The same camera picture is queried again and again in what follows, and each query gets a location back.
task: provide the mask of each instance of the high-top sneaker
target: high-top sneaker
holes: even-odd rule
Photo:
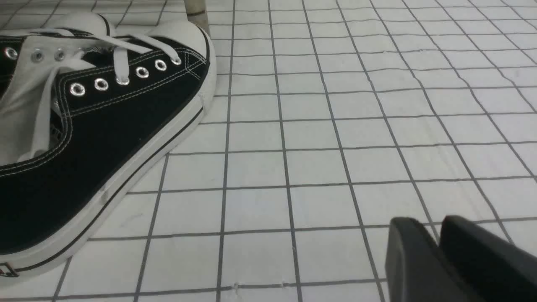
[[[0,164],[28,151],[37,100],[52,67],[97,44],[92,35],[114,34],[108,20],[86,12],[63,16],[48,28],[0,35]]]
[[[215,53],[192,23],[99,39],[116,47],[53,69],[28,159],[0,167],[0,282],[72,255],[211,105]]]

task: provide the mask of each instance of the white shoelace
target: white shoelace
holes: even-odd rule
[[[167,54],[171,61],[175,64],[180,64],[181,60],[179,54],[175,51],[170,45],[163,43],[152,37],[141,35],[141,34],[132,34],[131,37],[145,42],[156,49],[162,50]],[[128,64],[128,55],[127,50],[144,54],[152,51],[153,49],[143,47],[140,45],[128,43],[126,41],[112,38],[109,36],[93,36],[101,41],[109,43],[111,45],[117,46],[113,51],[113,62],[114,62],[114,72],[116,80],[121,83],[129,82],[129,64]],[[50,72],[50,75],[45,82],[45,87],[43,89],[43,94],[41,95],[41,100],[39,101],[39,107],[37,115],[35,117],[35,127],[32,138],[32,144],[28,153],[22,155],[18,162],[29,160],[40,154],[46,152],[50,148],[50,108],[52,106],[52,86],[54,80],[58,73],[65,73],[75,70],[83,70],[96,67],[93,64],[90,64],[84,60],[82,57],[85,52],[80,51],[76,53],[73,57],[65,59],[63,62],[58,63]]]

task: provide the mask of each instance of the metal pole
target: metal pole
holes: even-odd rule
[[[205,0],[185,0],[185,8],[188,20],[203,28],[210,35]]]

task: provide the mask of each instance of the white floor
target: white floor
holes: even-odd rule
[[[4,29],[177,0],[10,0]],[[537,2],[207,0],[214,106],[73,258],[0,301],[388,301],[388,224],[537,255]]]

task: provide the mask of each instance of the gray grid line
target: gray grid line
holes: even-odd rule
[[[310,38],[311,38],[311,45],[313,46],[313,51],[315,53],[315,59],[317,61],[317,67],[318,67],[319,72],[320,72],[321,82],[323,84],[323,89],[324,89],[324,93],[325,93],[325,97],[326,97],[326,104],[327,104],[328,110],[330,112],[330,117],[333,119],[334,115],[333,115],[332,105],[330,103],[330,97],[329,97],[329,94],[328,94],[328,88],[326,86],[326,81],[324,80],[322,67],[321,67],[321,62],[319,60],[319,55],[317,53],[317,47],[315,46],[315,39],[314,39],[313,33],[311,31],[311,25],[309,23],[309,18],[308,18],[308,14],[306,12],[306,5],[304,3],[304,0],[302,0],[302,7],[304,8],[304,14],[306,15],[306,23],[308,25],[308,31],[309,31],[309,35],[310,35]],[[345,16],[341,12],[341,10],[339,10],[339,11],[340,11],[340,14],[341,14],[341,17],[342,17],[343,21],[345,21]],[[347,31],[349,32],[349,35],[350,35],[348,24],[345,23],[345,26],[347,27]],[[364,67],[363,62],[362,62],[361,59],[360,59],[360,63],[362,64],[362,69],[365,70],[365,67]],[[337,128],[336,122],[334,120],[332,121],[332,126],[334,128],[334,132],[335,132],[335,135],[336,135],[336,140],[337,140],[337,143],[338,143],[338,148],[339,148],[341,160],[342,160],[342,163],[343,163],[343,168],[345,170],[345,177],[347,178],[347,182],[348,182],[349,190],[350,190],[350,193],[351,193],[354,209],[356,211],[356,216],[357,216],[357,219],[358,219],[358,223],[360,225],[363,225],[364,221],[362,219],[360,208],[358,206],[358,199],[356,197],[356,192],[354,191],[353,185],[351,184],[352,179],[351,179],[351,175],[350,175],[350,172],[349,172],[349,167],[347,165],[347,160],[345,158],[345,152],[342,149],[342,143],[341,143],[341,138],[340,138],[339,133],[338,133],[338,128]],[[362,233],[362,237],[363,237],[363,240],[364,240],[364,247],[366,249],[367,257],[369,259],[369,264],[371,265],[371,271],[373,273],[373,278],[375,279],[377,290],[379,292],[380,300],[381,300],[381,302],[385,302],[386,300],[384,298],[384,292],[382,291],[382,285],[380,284],[380,281],[379,281],[379,274],[378,274],[377,269],[376,269],[375,261],[373,260],[373,252],[371,250],[371,246],[369,245],[369,241],[367,240],[367,233],[365,232],[364,229],[361,230],[361,233]]]
[[[155,221],[157,220],[158,205],[160,204],[160,201],[161,201],[161,195],[163,191],[162,187],[164,185],[164,179],[166,177],[166,168],[168,167],[168,160],[169,160],[169,156],[168,154],[166,154],[166,156],[164,157],[164,165],[162,167],[160,183],[158,185],[158,192],[157,192],[157,198],[155,200],[155,207],[153,208],[153,214],[151,216],[151,223],[149,224],[149,232],[148,232],[148,236],[146,239],[146,246],[143,251],[142,263],[140,265],[140,274],[138,275],[138,280],[136,282],[136,291],[135,291],[133,302],[138,302],[140,291],[142,289],[143,275],[146,271],[147,258],[149,256],[149,246],[151,244],[151,236],[153,235],[153,229],[155,228]]]
[[[233,0],[233,15],[232,15],[232,23],[235,23],[235,8],[236,6],[236,0]],[[234,37],[235,37],[235,27],[233,26],[231,28],[231,57],[229,59],[229,70],[233,70],[233,49],[234,49]],[[229,76],[229,83],[228,83],[228,108],[227,108],[227,121],[231,119],[231,84],[232,84],[232,76]],[[222,298],[222,293],[220,288],[222,287],[222,268],[223,268],[223,257],[224,257],[224,234],[226,227],[226,197],[227,197],[227,186],[228,186],[228,159],[229,159],[229,128],[230,124],[226,126],[226,153],[224,155],[224,176],[223,176],[223,184],[222,184],[222,212],[220,216],[220,232],[222,233],[220,235],[220,244],[219,244],[219,252],[218,252],[218,269],[217,269],[217,275],[216,275],[216,302],[220,302]]]
[[[271,9],[270,9],[271,8],[270,7],[270,0],[267,0],[267,5],[268,5],[268,19],[269,19],[269,22],[271,23],[270,35],[271,35],[271,38],[272,38],[272,43],[271,43],[272,44],[272,60],[273,60],[273,63],[274,63],[274,72],[277,73],[278,72],[278,66],[276,64],[276,50],[275,50],[275,46],[274,46],[274,29],[273,29],[273,26],[272,26],[272,13],[271,13]],[[284,122],[283,122],[283,114],[282,114],[282,110],[281,110],[280,84],[279,84],[278,77],[275,77],[275,84],[276,84],[276,95],[277,95],[277,100],[278,100],[278,115],[279,115],[279,119],[280,119],[280,136],[281,136],[282,155],[283,155],[283,159],[284,159],[285,184],[286,184],[286,186],[288,186],[288,185],[290,185],[289,168],[288,168],[288,163],[287,163],[287,151],[286,151],[286,146],[285,146]],[[296,247],[295,220],[294,220],[294,216],[293,216],[293,201],[292,201],[292,198],[291,198],[291,189],[289,187],[286,189],[286,193],[287,193],[287,209],[289,211],[289,227],[290,227],[290,232],[291,232],[291,246],[292,246],[292,250],[293,250],[293,266],[294,266],[294,270],[295,270],[296,296],[297,296],[298,302],[302,302],[302,287],[301,287],[301,282],[300,282],[300,267],[299,267],[298,250],[297,250],[297,247]]]
[[[443,8],[444,12],[451,17],[451,15],[447,12],[447,10],[445,8]],[[453,22],[455,22],[457,24],[457,26],[459,27],[459,29],[465,33],[465,31],[462,29],[462,27],[455,21],[453,20]],[[422,28],[422,30],[428,34],[427,30],[425,29],[425,27],[421,24],[421,22],[418,21],[418,24],[420,25],[420,27]],[[435,45],[436,45],[436,42],[432,39],[432,38],[429,38]],[[470,39],[470,41],[474,44],[474,46],[479,49],[479,47],[473,42],[473,40]],[[441,54],[443,55],[444,59],[449,63],[449,65],[451,67],[453,67],[451,61],[449,60],[449,58],[446,56],[446,54],[444,53],[444,51],[440,51]],[[483,107],[483,105],[477,100],[476,96],[474,95],[474,91],[472,89],[472,87],[470,86],[470,84],[465,80],[463,79],[460,74],[458,73],[458,71],[453,67],[453,70],[454,72],[456,73],[457,77],[460,78],[462,81],[464,81],[464,83],[466,84],[466,86],[470,89],[470,93],[472,94],[472,97],[475,99],[475,101],[478,103],[478,105],[481,107],[481,109],[483,110],[483,112],[485,112],[485,114],[487,113],[486,109]],[[429,96],[427,95],[426,91],[424,90],[424,94],[425,94],[425,97],[427,98],[427,101],[429,102],[429,104],[431,104],[430,100],[429,100]],[[505,136],[503,136],[503,134],[501,133],[500,129],[498,128],[498,126],[494,123],[494,121],[492,120],[492,118],[490,117],[490,115],[488,115],[490,121],[494,124],[494,126],[496,127],[496,130],[500,133],[500,135],[507,141],[507,139],[505,138]],[[444,123],[442,122],[442,120],[438,117],[438,121],[441,123],[444,131],[446,132],[446,134],[448,135],[449,139],[451,141],[453,141],[453,138],[451,137],[449,131],[447,130],[447,128],[445,127]],[[470,168],[468,167],[466,161],[464,160],[464,157],[462,156],[462,154],[460,153],[460,150],[454,146],[454,149],[455,151],[457,152],[457,155],[459,157],[459,159],[461,160],[462,164],[464,165],[468,175],[470,175],[471,178],[474,178],[474,174],[472,173],[472,171],[470,170]],[[507,229],[505,228],[505,226],[503,225],[503,223],[500,221],[500,217],[498,215],[498,212],[496,211],[496,209],[494,208],[494,205],[492,204],[492,202],[489,200],[489,198],[487,197],[487,195],[485,194],[485,192],[483,191],[483,189],[481,188],[481,185],[479,184],[479,182],[477,180],[474,180],[474,184],[476,185],[478,191],[480,192],[480,194],[483,196],[484,200],[486,201],[486,203],[488,204],[488,206],[490,207],[491,211],[492,211],[492,214],[494,215],[494,217],[496,218],[496,220],[498,221],[498,224],[500,225],[500,228],[502,229],[502,232],[505,234],[506,238],[508,239],[509,243],[513,244],[513,240],[511,239],[511,237],[509,236],[508,232],[507,232]]]

